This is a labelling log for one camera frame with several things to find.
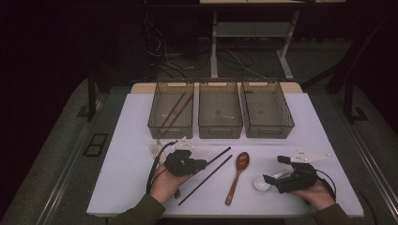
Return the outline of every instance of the plastic storage basket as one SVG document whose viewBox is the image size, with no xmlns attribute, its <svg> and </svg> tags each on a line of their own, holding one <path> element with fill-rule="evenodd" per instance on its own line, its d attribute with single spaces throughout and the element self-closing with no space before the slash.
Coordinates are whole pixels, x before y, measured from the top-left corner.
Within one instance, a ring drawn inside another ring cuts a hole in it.
<svg viewBox="0 0 398 225">
<path fill-rule="evenodd" d="M 281 85 L 272 80 L 242 83 L 240 100 L 248 138 L 287 138 L 295 126 Z"/>
<path fill-rule="evenodd" d="M 243 127 L 234 79 L 204 79 L 199 84 L 199 137 L 238 139 Z"/>
<path fill-rule="evenodd" d="M 148 127 L 154 139 L 192 138 L 193 81 L 158 82 Z"/>
</svg>

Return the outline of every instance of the black chopstick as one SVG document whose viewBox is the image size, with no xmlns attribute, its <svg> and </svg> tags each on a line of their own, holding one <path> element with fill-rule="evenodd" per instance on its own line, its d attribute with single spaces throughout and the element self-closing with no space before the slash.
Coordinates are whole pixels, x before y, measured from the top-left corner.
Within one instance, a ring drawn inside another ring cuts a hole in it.
<svg viewBox="0 0 398 225">
<path fill-rule="evenodd" d="M 232 155 L 230 155 L 222 164 L 220 164 L 220 166 L 217 167 L 216 170 L 214 170 L 208 177 L 206 177 L 206 179 L 203 180 L 193 191 L 191 191 L 191 193 L 189 195 L 187 195 L 187 197 L 185 197 L 185 199 L 183 199 L 178 205 L 181 205 L 182 203 L 184 203 L 193 194 L 193 192 L 195 192 L 196 189 L 198 189 L 200 186 L 202 186 L 205 183 L 205 181 L 208 178 L 210 178 L 210 176 L 213 175 L 219 168 L 221 168 L 223 166 L 223 164 L 225 164 L 225 162 L 227 162 L 231 157 L 232 157 Z"/>
<path fill-rule="evenodd" d="M 207 164 L 210 165 L 210 163 L 212 163 L 213 161 L 215 161 L 217 158 L 219 158 L 220 156 L 222 156 L 224 153 L 228 152 L 231 149 L 231 147 L 227 147 L 225 150 L 223 150 L 223 152 L 219 153 L 218 156 L 214 157 L 211 161 L 209 161 L 209 163 Z"/>
</svg>

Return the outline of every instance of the person's arm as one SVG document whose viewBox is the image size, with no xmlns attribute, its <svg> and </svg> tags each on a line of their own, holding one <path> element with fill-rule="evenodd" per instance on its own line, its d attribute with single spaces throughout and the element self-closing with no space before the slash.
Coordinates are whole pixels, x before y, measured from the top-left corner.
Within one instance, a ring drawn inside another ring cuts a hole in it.
<svg viewBox="0 0 398 225">
<path fill-rule="evenodd" d="M 308 189 L 293 191 L 292 194 L 305 199 L 316 210 L 314 215 L 318 225 L 355 225 L 345 211 L 330 196 L 325 185 L 317 180 L 315 185 Z"/>
<path fill-rule="evenodd" d="M 156 169 L 154 175 L 156 178 L 152 182 L 150 194 L 144 195 L 134 208 L 115 217 L 112 220 L 112 225 L 156 224 L 165 210 L 163 204 L 174 196 L 182 183 L 190 178 L 190 176 L 173 176 L 165 169 L 164 165 L 160 165 Z"/>
</svg>

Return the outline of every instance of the green sleeve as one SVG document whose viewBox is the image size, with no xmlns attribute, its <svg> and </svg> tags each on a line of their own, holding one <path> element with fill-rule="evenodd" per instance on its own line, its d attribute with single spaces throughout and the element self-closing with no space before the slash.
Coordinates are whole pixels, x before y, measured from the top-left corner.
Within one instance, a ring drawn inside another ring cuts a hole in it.
<svg viewBox="0 0 398 225">
<path fill-rule="evenodd" d="M 317 212 L 314 215 L 316 224 L 318 225 L 355 225 L 355 223 L 342 207 L 335 203 L 334 205 Z"/>
<path fill-rule="evenodd" d="M 112 225 L 152 225 L 163 214 L 165 208 L 150 195 L 144 195 L 140 202 L 112 220 Z"/>
</svg>

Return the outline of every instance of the white table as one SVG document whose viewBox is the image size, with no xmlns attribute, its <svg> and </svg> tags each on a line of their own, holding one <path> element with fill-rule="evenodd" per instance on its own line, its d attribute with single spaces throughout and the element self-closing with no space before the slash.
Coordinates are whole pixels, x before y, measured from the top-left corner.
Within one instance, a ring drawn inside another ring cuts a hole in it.
<svg viewBox="0 0 398 225">
<path fill-rule="evenodd" d="M 172 199 L 165 207 L 166 218 L 297 218 L 309 215 L 313 209 L 291 194 L 280 194 L 275 187 L 267 192 L 255 189 L 253 181 L 262 174 L 272 175 L 289 165 L 278 163 L 277 156 L 292 157 L 300 149 L 329 153 L 331 159 L 312 165 L 332 177 L 337 186 L 337 202 L 351 217 L 363 217 L 363 209 L 344 170 L 335 156 L 314 107 L 306 94 L 285 94 L 296 126 L 287 139 L 248 139 L 242 129 L 240 139 L 201 140 L 198 137 L 198 95 L 194 96 L 194 126 L 191 143 L 193 158 L 211 160 L 228 146 L 232 149 L 199 172 L 180 187 L 180 200 Z M 98 217 L 113 217 L 140 201 L 145 194 L 146 179 L 152 166 L 148 146 L 155 143 L 147 127 L 153 94 L 127 96 L 104 159 L 87 213 Z M 171 140 L 161 140 L 162 144 Z M 234 200 L 224 204 L 236 174 L 235 160 L 241 152 L 248 152 L 250 165 L 237 183 Z M 183 204 L 187 196 L 208 174 L 212 173 L 229 155 L 233 157 L 199 187 Z"/>
</svg>

